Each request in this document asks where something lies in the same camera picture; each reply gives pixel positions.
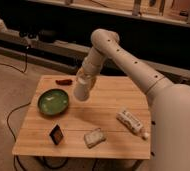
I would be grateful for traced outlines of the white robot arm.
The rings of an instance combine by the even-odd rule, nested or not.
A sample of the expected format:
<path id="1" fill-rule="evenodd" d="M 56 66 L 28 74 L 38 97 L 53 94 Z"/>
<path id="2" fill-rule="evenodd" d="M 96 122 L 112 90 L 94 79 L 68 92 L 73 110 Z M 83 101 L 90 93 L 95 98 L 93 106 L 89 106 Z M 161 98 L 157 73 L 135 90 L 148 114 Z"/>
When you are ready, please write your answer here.
<path id="1" fill-rule="evenodd" d="M 97 29 L 77 73 L 74 96 L 85 101 L 106 58 L 146 95 L 151 119 L 151 171 L 190 171 L 190 86 L 175 84 L 119 45 L 119 35 Z"/>

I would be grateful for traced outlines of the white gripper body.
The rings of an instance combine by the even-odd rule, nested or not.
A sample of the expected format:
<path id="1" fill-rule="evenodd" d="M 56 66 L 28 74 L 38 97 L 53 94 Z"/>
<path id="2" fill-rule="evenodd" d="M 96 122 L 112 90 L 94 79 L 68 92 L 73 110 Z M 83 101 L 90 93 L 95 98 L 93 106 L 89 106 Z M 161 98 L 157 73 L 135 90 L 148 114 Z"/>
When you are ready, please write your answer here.
<path id="1" fill-rule="evenodd" d="M 96 77 L 88 75 L 84 72 L 83 68 L 80 68 L 76 74 L 76 81 L 87 85 L 88 90 L 92 90 L 95 83 Z"/>

